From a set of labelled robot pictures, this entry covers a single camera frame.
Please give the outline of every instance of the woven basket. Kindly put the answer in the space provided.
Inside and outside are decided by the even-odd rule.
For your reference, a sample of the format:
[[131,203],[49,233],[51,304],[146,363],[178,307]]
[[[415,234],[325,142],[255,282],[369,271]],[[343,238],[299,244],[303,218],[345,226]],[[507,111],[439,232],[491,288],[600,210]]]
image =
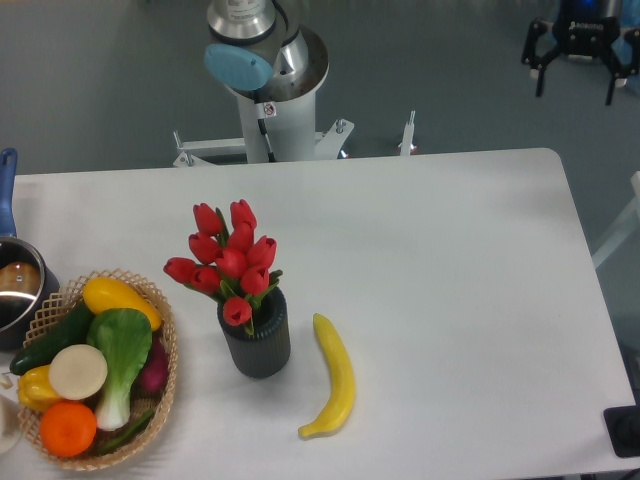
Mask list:
[[[65,470],[98,470],[121,463],[132,455],[140,452],[154,439],[167,420],[175,392],[178,348],[171,307],[167,303],[166,297],[162,295],[162,292],[155,284],[131,272],[122,270],[94,271],[87,277],[83,276],[77,280],[70,281],[69,284],[66,287],[62,287],[58,293],[51,294],[49,299],[43,303],[42,308],[36,312],[35,319],[31,322],[31,328],[27,333],[24,345],[27,346],[36,338],[44,335],[52,325],[57,323],[71,310],[81,299],[82,289],[86,283],[94,277],[112,277],[123,280],[156,307],[163,319],[163,325],[158,332],[161,335],[160,338],[165,347],[165,351],[169,356],[169,379],[164,390],[155,395],[149,395],[142,389],[136,386],[133,387],[131,391],[131,418],[129,419],[129,423],[135,421],[135,419],[150,408],[155,408],[155,415],[145,430],[133,438],[128,444],[123,445],[113,453],[100,457],[91,456],[91,449],[89,449],[89,453],[84,453],[73,458],[59,458],[51,455],[42,446],[40,440],[39,430],[42,414],[21,405],[18,417],[20,418],[20,428],[24,432],[27,441],[34,446],[41,457]],[[117,436],[121,430],[116,430],[115,432],[98,430],[95,444],[99,445],[105,440]]]

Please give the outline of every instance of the artificial flower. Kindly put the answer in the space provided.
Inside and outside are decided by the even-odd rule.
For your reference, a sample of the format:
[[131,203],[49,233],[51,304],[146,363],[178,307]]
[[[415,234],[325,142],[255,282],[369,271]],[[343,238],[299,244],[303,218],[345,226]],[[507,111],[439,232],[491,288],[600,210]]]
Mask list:
[[196,219],[198,231],[209,237],[215,237],[222,231],[222,220],[218,214],[206,203],[193,206],[193,216]]
[[251,320],[251,313],[251,305],[242,297],[231,297],[222,307],[222,318],[234,327]]
[[208,265],[197,267],[191,276],[191,285],[199,292],[211,295],[220,289],[220,274]]
[[253,245],[253,228],[248,223],[238,225],[227,241],[227,248],[234,248],[246,253]]
[[247,262],[251,266],[270,268],[276,257],[276,241],[262,236],[247,251]]
[[208,235],[198,232],[189,235],[189,249],[200,262],[209,265],[215,260],[220,245]]
[[246,200],[231,203],[231,225],[238,228],[241,223],[247,223],[254,230],[258,226],[258,221]]
[[240,250],[235,248],[221,248],[214,257],[220,272],[229,278],[240,278],[247,270],[247,259]]
[[190,258],[173,257],[162,270],[178,283],[189,283],[196,269],[196,262]]
[[260,295],[269,286],[269,271],[264,267],[250,267],[240,278],[240,288],[251,295]]

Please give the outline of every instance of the bok choy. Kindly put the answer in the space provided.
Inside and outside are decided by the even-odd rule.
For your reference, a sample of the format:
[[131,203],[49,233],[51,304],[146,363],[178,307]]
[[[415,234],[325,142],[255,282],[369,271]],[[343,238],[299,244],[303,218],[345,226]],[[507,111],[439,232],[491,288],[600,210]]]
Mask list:
[[107,310],[93,320],[87,343],[107,360],[107,379],[95,410],[98,428],[117,430],[129,421],[131,386],[151,348],[149,320],[139,310]]

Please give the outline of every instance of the saucepan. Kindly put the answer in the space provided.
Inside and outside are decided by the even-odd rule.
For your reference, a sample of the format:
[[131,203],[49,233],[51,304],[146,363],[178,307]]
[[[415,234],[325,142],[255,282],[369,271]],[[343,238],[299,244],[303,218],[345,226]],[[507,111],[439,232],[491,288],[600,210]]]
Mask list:
[[13,184],[18,152],[0,153],[0,350],[22,346],[31,320],[60,284],[29,243],[17,238],[13,219]]

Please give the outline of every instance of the yellow banana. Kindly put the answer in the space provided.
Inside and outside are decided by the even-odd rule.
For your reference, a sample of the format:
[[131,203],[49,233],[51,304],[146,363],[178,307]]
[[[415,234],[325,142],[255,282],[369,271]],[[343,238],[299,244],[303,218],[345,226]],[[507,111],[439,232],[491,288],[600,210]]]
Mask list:
[[298,429],[301,438],[334,433],[347,421],[356,398],[351,360],[335,327],[327,317],[316,313],[313,328],[329,365],[331,396],[318,417]]

